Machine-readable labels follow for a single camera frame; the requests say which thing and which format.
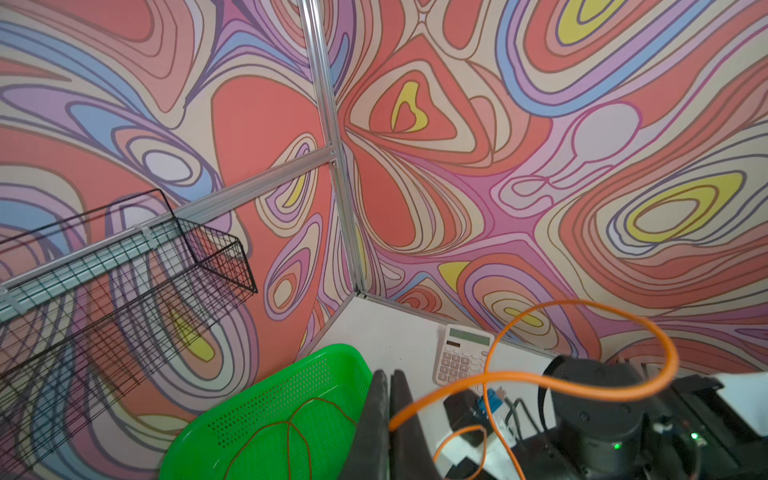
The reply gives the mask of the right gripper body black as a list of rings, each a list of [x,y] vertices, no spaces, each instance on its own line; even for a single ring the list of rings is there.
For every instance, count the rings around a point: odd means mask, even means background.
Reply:
[[[742,463],[726,434],[721,382],[690,375],[642,400],[553,392],[553,426],[513,453],[528,479],[729,479]]]

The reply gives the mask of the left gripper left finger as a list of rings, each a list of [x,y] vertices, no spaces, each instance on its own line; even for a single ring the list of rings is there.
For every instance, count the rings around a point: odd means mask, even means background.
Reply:
[[[388,479],[389,419],[388,378],[383,370],[376,370],[338,480]]]

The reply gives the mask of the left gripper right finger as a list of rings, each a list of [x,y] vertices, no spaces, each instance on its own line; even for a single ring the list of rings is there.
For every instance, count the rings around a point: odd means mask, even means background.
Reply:
[[[391,376],[391,419],[413,401],[406,375],[395,370]],[[390,433],[389,473],[394,480],[439,480],[441,475],[430,455],[417,416]]]

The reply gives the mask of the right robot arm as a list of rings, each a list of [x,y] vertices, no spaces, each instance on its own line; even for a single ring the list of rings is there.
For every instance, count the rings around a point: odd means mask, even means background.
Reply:
[[[636,401],[541,388],[555,422],[512,451],[529,479],[764,479],[767,404],[761,374],[674,380]]]

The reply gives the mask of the green basket back right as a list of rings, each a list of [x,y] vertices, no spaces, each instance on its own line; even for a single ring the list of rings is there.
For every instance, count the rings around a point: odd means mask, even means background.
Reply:
[[[171,444],[159,476],[335,479],[371,381],[354,347],[325,347],[198,416]]]

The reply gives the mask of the pink white calculator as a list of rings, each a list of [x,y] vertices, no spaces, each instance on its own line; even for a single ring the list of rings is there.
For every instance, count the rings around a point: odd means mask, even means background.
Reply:
[[[447,325],[438,342],[433,380],[445,386],[485,371],[494,337],[485,331]]]

